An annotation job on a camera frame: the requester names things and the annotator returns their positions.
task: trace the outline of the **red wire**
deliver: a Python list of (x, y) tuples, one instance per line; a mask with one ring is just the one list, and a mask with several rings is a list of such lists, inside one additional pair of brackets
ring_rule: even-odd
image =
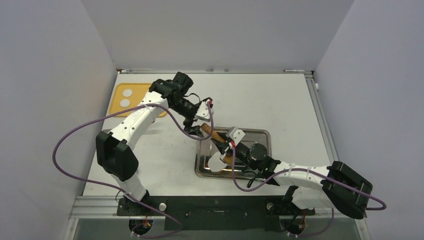
[(145, 219), (143, 220), (143, 223), (146, 223), (146, 224), (147, 224), (147, 217), (148, 217), (151, 213), (153, 213), (153, 211), (152, 211), (152, 210), (150, 210), (150, 212), (149, 212), (148, 214), (146, 214), (146, 217), (145, 217)]
[(302, 221), (300, 221), (299, 225), (305, 221), (305, 217), (306, 217), (306, 211), (303, 211), (303, 218), (302, 218)]

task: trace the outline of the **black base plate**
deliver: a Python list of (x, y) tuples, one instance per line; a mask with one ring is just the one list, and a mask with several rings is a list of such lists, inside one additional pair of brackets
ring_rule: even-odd
[[(293, 216), (295, 206), (284, 203), (283, 196), (149, 196), (145, 202), (154, 208), (166, 204), (165, 213), (173, 216), (184, 226), (184, 230), (282, 230), (279, 216)], [(273, 211), (267, 210), (273, 203)], [(119, 200), (118, 216), (142, 216), (150, 211), (126, 197)], [(314, 210), (307, 210), (314, 215)], [(165, 230), (176, 230), (180, 226), (165, 219)]]

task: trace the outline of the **white wall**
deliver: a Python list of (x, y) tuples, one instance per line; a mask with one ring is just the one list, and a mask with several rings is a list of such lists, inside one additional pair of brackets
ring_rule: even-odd
[(82, 0), (123, 69), (314, 70), (354, 0)]
[(340, 161), (387, 203), (368, 212), (377, 240), (424, 235), (423, 9), (422, 0), (356, 0), (315, 72)]
[[(0, 1), (1, 239), (62, 239), (82, 186), (52, 150), (106, 112), (115, 74), (79, 0)], [(88, 175), (99, 127), (65, 141), (65, 169)]]

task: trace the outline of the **orange object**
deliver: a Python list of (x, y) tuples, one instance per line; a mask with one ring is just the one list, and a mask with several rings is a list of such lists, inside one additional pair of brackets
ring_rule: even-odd
[[(110, 104), (109, 114), (136, 107), (143, 100), (151, 85), (151, 83), (121, 83), (117, 85)], [(129, 105), (122, 106), (122, 101), (123, 103), (128, 103), (129, 101)], [(117, 117), (127, 117), (130, 113), (130, 111), (125, 112), (119, 114)], [(163, 111), (159, 117), (161, 118), (166, 114), (167, 112)]]
[[(203, 123), (200, 128), (207, 134), (211, 134), (212, 131), (212, 138), (221, 142), (221, 143), (225, 143), (225, 140), (215, 131), (213, 131), (213, 129), (211, 129), (211, 127), (206, 124)], [(224, 156), (224, 158), (222, 159), (224, 161), (224, 163), (228, 164), (228, 165), (233, 165), (233, 156)]]

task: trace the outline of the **yellow mat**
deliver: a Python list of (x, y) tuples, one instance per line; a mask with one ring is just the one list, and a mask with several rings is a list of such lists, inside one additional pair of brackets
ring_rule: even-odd
[[(121, 83), (116, 86), (115, 94), (110, 104), (110, 114), (136, 107), (143, 100), (151, 85), (150, 83)], [(127, 117), (130, 113), (130, 111), (125, 112), (117, 117)], [(166, 114), (167, 112), (164, 111), (159, 117), (163, 117)]]

